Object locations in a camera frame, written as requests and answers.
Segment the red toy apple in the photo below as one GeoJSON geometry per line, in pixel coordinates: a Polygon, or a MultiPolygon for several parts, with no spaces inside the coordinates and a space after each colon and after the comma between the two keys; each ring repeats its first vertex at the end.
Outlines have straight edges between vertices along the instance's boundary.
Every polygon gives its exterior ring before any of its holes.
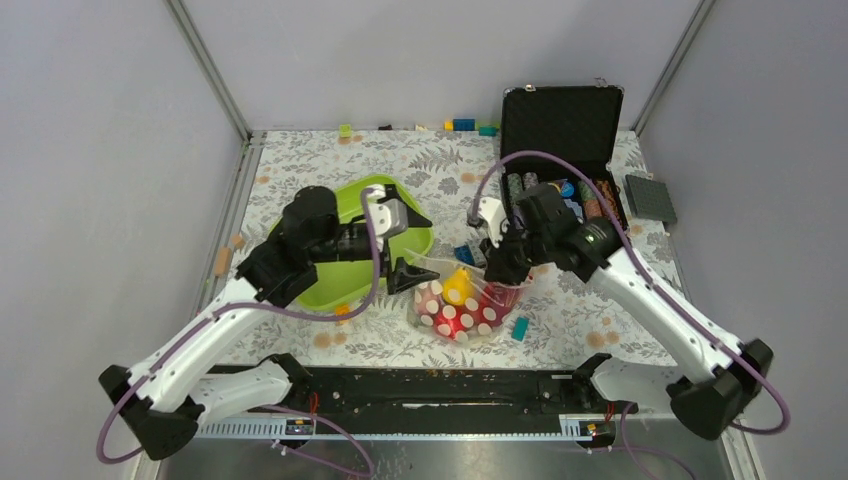
{"type": "Polygon", "coordinates": [[[452,305],[439,310],[433,329],[436,334],[456,342],[468,341],[473,336],[490,336],[494,332],[491,322],[481,310],[457,309],[452,305]]]}

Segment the clear zip top bag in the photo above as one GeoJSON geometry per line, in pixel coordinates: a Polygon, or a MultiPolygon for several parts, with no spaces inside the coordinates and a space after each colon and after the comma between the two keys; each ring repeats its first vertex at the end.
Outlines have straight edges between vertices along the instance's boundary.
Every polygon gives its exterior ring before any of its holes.
{"type": "Polygon", "coordinates": [[[414,264],[437,277],[411,290],[407,323],[415,330],[459,345],[495,338],[525,291],[534,283],[528,275],[519,285],[484,279],[484,271],[458,260],[430,258],[411,252],[414,264]]]}

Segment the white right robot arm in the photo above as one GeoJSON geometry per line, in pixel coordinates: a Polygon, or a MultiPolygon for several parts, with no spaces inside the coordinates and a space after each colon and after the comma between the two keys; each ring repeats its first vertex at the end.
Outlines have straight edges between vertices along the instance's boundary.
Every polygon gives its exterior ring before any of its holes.
{"type": "Polygon", "coordinates": [[[773,350],[760,339],[741,341],[656,277],[616,218],[579,220],[555,187],[539,184],[520,193],[515,207],[476,196],[468,223],[487,229],[487,281],[518,285],[532,268],[552,263],[637,320],[675,360],[665,392],[695,435],[717,439],[762,390],[773,350]]]}

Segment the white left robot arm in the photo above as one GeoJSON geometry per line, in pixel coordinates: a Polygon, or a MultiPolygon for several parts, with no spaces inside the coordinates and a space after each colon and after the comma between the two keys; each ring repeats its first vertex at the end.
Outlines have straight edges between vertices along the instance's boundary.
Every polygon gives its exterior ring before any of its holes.
{"type": "Polygon", "coordinates": [[[208,372],[266,314],[290,315],[292,301],[318,281],[319,264],[369,262],[367,302],[380,286],[395,294],[435,278],[434,272],[391,254],[393,237],[430,226],[394,185],[365,187],[359,203],[361,214],[345,222],[332,190],[299,190],[267,239],[179,333],[135,365],[112,365],[100,374],[113,404],[108,420],[125,423],[140,453],[162,460],[207,424],[256,407],[280,404],[296,411],[307,404],[306,373],[289,355],[222,377],[209,378],[208,372]]]}

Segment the yellow toy pear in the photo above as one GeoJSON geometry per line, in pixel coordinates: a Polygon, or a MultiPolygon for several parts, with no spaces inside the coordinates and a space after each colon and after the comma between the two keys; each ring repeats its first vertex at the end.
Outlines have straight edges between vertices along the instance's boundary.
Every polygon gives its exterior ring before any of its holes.
{"type": "Polygon", "coordinates": [[[474,285],[471,272],[466,268],[458,268],[442,284],[444,301],[453,306],[464,306],[465,302],[474,295],[474,285]]]}

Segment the green plastic tub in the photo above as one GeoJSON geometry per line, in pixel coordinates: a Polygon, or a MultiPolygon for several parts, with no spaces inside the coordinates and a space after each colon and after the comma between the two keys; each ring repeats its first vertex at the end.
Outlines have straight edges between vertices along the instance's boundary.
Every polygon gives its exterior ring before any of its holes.
{"type": "MultiPolygon", "coordinates": [[[[373,174],[351,181],[334,190],[339,220],[349,221],[362,214],[360,192],[372,184],[395,184],[400,197],[420,214],[428,217],[424,209],[401,182],[386,174],[373,174]]],[[[435,241],[433,228],[412,229],[389,240],[392,258],[400,255],[412,263],[408,252],[427,254],[435,241]]],[[[318,281],[299,295],[295,304],[308,311],[330,312],[342,304],[349,304],[367,295],[372,280],[370,257],[363,261],[321,263],[316,265],[318,281]]]]}

